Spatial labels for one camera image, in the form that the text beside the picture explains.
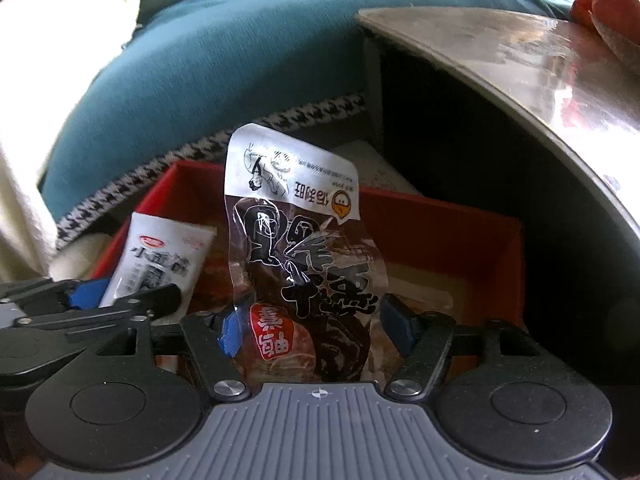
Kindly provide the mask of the white noodle snack packet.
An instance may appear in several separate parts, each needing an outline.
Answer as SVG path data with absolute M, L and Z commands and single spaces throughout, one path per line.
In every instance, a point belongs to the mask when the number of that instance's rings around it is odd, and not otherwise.
M 100 306 L 110 306 L 135 292 L 174 284 L 181 290 L 179 312 L 186 312 L 216 236 L 213 226 L 134 212 L 125 247 Z

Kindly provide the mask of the cream white blanket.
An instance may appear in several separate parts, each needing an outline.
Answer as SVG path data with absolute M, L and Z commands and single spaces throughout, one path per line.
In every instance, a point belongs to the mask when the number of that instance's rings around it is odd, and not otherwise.
M 96 75 L 132 37 L 140 0 L 2 0 L 1 279 L 49 271 L 58 228 L 38 183 Z

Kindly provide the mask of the red cardboard box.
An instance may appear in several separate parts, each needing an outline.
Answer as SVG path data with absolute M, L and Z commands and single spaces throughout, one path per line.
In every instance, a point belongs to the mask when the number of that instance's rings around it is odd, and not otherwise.
M 522 318 L 522 244 L 513 219 L 426 198 L 359 187 L 360 217 L 385 263 L 385 295 L 413 312 L 436 311 L 460 324 L 491 318 L 518 324 Z M 205 257 L 186 312 L 233 307 L 229 233 L 224 203 L 224 166 L 176 162 L 134 211 L 213 226 L 217 236 Z M 131 217 L 119 231 L 96 275 L 111 278 L 125 247 Z M 372 325 L 370 361 L 360 379 L 400 356 L 378 318 Z

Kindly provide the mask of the black white dried-plum packet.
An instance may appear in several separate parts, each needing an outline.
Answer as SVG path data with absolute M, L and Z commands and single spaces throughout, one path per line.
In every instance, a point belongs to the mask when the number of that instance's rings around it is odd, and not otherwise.
M 224 166 L 232 359 L 266 382 L 356 382 L 388 284 L 347 159 L 256 124 L 232 133 Z

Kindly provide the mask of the glossy side table top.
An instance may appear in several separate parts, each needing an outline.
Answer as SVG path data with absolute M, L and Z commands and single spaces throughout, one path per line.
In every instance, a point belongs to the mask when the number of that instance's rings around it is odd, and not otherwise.
M 639 78 L 577 24 L 451 6 L 362 9 L 357 22 L 514 118 L 639 234 Z

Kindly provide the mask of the teal sofa cover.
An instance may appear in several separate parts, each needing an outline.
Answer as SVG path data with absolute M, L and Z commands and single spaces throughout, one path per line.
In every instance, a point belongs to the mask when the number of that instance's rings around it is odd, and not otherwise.
M 572 0 L 182 0 L 94 78 L 55 143 L 40 191 L 63 248 L 176 160 L 219 160 L 235 128 L 284 132 L 363 113 L 356 14 L 462 6 L 565 20 Z

